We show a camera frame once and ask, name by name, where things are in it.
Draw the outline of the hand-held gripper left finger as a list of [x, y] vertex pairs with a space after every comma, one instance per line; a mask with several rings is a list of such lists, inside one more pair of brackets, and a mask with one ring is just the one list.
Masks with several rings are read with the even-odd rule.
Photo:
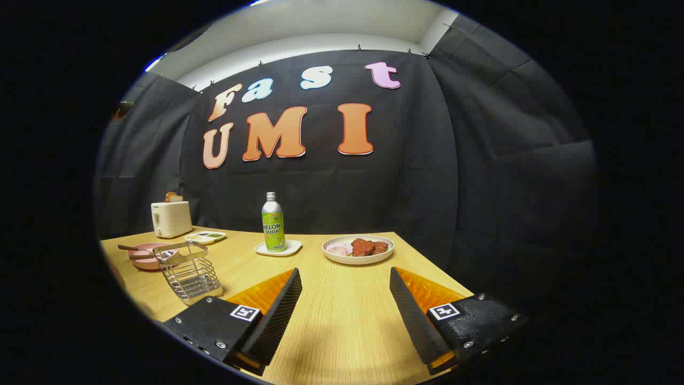
[[163, 325], [200, 353], [263, 375], [281, 343], [301, 290], [300, 271], [289, 269], [229, 299], [206, 295]]

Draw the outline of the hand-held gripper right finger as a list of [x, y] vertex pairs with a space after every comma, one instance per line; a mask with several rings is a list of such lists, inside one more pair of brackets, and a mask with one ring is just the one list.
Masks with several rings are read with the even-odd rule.
[[431, 375], [477, 360], [528, 322], [494, 296], [462, 295], [398, 266], [391, 268], [390, 291]]

